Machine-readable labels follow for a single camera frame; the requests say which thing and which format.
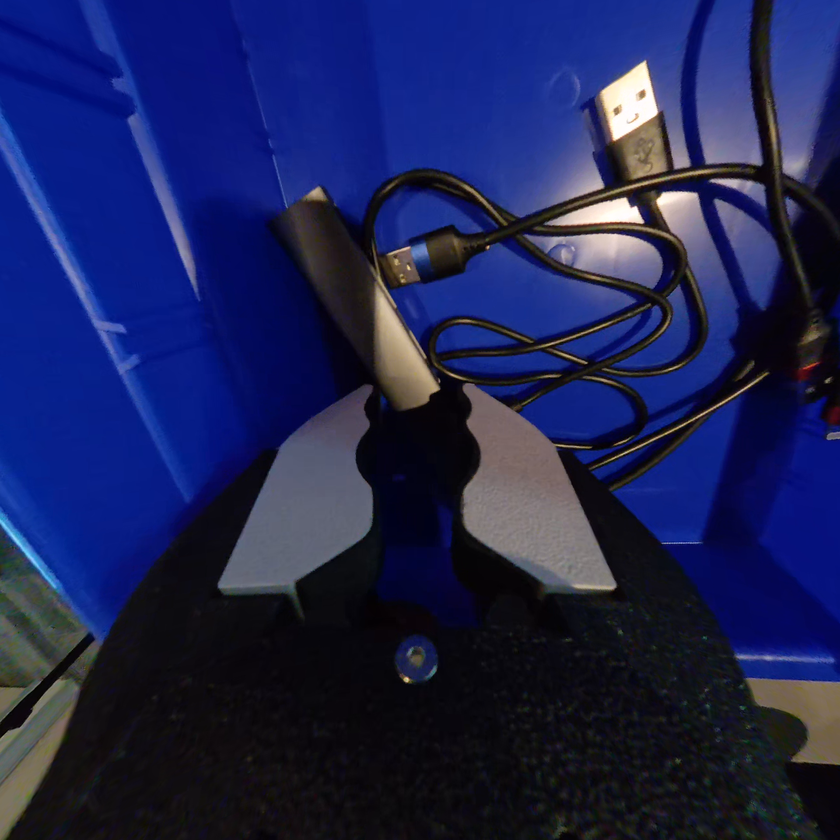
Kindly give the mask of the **grey usb hub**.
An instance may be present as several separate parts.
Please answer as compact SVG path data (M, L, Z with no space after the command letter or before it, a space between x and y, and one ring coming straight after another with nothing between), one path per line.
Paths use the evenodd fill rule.
M392 407L428 404L438 379L330 194L316 186L269 227Z

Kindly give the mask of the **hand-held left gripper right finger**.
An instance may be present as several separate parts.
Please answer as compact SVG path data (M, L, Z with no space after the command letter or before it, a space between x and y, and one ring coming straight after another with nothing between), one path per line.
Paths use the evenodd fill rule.
M488 599L609 595L615 577L557 449L527 419L465 385L477 465L454 520L455 574Z

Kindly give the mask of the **blue plastic bin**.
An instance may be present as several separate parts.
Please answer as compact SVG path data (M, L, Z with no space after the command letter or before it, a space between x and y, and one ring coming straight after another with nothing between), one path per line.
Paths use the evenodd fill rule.
M594 99L646 61L675 167L760 162L751 2L2 2L2 521L104 636L194 510L362 383L268 221L323 186L451 172L528 215L611 179ZM838 442L800 403L760 184L666 187L708 336L675 291L559 356L523 408L563 443L642 436L775 370L618 491L708 599L747 676L838 681Z

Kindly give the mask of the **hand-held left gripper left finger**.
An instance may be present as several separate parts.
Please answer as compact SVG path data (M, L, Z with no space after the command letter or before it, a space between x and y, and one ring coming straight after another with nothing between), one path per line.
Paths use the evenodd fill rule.
M372 487L379 394L363 385L276 452L217 587L280 595L302 621L361 621L382 570Z

